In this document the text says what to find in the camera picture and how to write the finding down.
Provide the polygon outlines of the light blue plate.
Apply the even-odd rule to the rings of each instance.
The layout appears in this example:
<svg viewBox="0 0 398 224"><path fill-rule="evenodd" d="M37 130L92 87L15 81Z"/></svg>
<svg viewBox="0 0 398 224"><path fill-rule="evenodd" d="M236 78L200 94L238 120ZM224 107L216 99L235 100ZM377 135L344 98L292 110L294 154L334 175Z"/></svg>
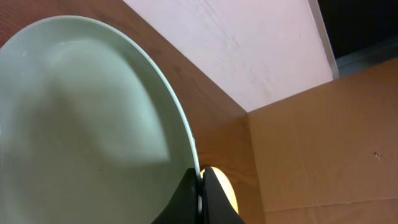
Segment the light blue plate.
<svg viewBox="0 0 398 224"><path fill-rule="evenodd" d="M2 223L151 223L187 169L182 106L121 31L55 16L1 47Z"/></svg>

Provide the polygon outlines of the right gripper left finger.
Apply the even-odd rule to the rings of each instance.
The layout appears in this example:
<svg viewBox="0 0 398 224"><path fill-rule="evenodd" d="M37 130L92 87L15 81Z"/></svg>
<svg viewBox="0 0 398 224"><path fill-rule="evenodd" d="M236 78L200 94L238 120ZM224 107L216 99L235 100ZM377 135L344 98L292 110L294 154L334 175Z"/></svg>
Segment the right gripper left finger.
<svg viewBox="0 0 398 224"><path fill-rule="evenodd" d="M152 224L195 224L197 218L197 173L194 168L189 168L184 173L169 203Z"/></svg>

